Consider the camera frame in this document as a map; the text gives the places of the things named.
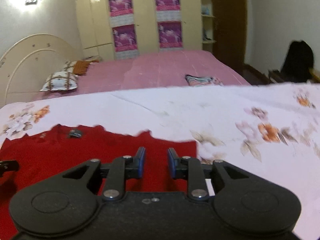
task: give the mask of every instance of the white patterned pillow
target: white patterned pillow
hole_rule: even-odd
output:
[[[67,61],[61,71],[68,71],[72,73],[76,63],[76,61]]]
[[[40,91],[72,90],[78,87],[75,74],[61,71],[51,74]]]

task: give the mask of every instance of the cream wardrobe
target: cream wardrobe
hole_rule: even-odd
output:
[[[132,0],[140,54],[159,51],[155,0]],[[184,49],[202,49],[201,0],[180,0]],[[78,28],[85,56],[115,59],[108,0],[76,0]]]

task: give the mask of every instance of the red t-shirt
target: red t-shirt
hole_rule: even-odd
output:
[[[196,157],[195,141],[176,143],[155,139],[149,131],[134,137],[107,132],[102,126],[82,125],[77,127],[83,132],[81,138],[68,138],[71,129],[58,124],[47,132],[4,141],[0,160],[17,160],[20,170],[6,172],[0,178],[1,240],[17,233],[8,211],[10,198],[17,191],[93,158],[111,163],[119,156],[134,156],[139,147],[145,147],[143,178],[128,180],[126,190],[186,191],[186,181],[170,178],[167,149],[173,147],[179,156]]]

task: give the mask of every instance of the circular cover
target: circular cover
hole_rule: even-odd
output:
[[[249,179],[234,180],[222,189],[213,208],[232,228],[257,235],[292,230],[301,212],[298,198],[289,190]]]
[[[19,191],[10,201],[14,223],[30,234],[56,235],[87,222],[98,207],[96,196],[75,179],[44,181]]]

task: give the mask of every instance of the brown pillow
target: brown pillow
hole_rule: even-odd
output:
[[[77,61],[73,68],[73,74],[76,75],[84,75],[87,72],[87,67],[89,66],[90,62],[89,61]]]

